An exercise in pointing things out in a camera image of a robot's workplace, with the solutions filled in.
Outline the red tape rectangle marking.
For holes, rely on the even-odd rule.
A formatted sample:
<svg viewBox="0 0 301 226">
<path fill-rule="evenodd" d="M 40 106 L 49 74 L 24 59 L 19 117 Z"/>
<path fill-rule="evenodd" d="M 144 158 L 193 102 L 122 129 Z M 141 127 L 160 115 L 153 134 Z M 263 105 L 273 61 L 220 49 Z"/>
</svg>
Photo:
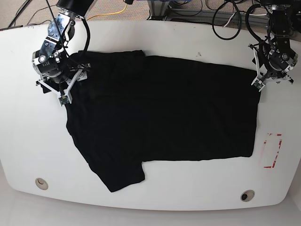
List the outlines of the red tape rectangle marking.
<svg viewBox="0 0 301 226">
<path fill-rule="evenodd" d="M 268 133 L 263 146 L 263 156 L 261 164 L 265 169 L 272 169 L 276 165 L 278 154 L 281 148 L 283 136 L 282 134 Z"/>
</svg>

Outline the black t-shirt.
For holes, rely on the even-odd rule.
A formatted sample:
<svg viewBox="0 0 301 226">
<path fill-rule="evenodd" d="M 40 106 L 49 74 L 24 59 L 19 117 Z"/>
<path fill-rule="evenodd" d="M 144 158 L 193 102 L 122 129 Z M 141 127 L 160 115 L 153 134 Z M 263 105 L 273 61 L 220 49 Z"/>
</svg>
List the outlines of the black t-shirt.
<svg viewBox="0 0 301 226">
<path fill-rule="evenodd" d="M 255 71 L 141 50 L 71 57 L 91 67 L 71 89 L 66 127 L 110 192 L 144 181 L 143 162 L 253 154 Z"/>
</svg>

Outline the aluminium frame stand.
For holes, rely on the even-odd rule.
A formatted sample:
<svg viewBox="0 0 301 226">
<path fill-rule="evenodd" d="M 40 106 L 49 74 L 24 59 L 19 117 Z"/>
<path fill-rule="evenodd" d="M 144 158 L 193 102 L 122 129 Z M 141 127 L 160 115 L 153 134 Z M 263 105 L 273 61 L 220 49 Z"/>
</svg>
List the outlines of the aluminium frame stand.
<svg viewBox="0 0 301 226">
<path fill-rule="evenodd" d="M 259 14 L 253 14 L 253 11 L 256 8 L 262 8 L 261 2 L 251 5 L 247 11 L 240 10 L 238 4 L 242 3 L 241 0 L 225 0 L 217 9 L 203 10 L 204 3 L 207 1 L 200 1 L 200 10 L 188 10 L 183 8 L 175 8 L 174 6 L 181 6 L 180 3 L 176 1 L 168 0 L 149 0 L 147 1 L 149 5 L 149 19 L 151 20 L 167 20 L 167 19 L 178 19 L 188 23 L 197 23 L 197 24 L 207 24 L 212 26 L 214 34 L 221 40 L 233 40 L 235 39 L 240 31 L 242 30 L 243 24 L 246 25 L 247 30 L 252 36 L 255 35 L 254 31 L 251 28 L 251 22 Z M 220 36 L 216 30 L 215 26 L 217 24 L 215 21 L 225 20 L 224 15 L 229 15 L 229 18 L 226 23 L 220 24 L 220 27 L 227 27 L 232 19 L 238 17 L 238 28 L 234 36 L 229 38 L 224 38 Z"/>
</svg>

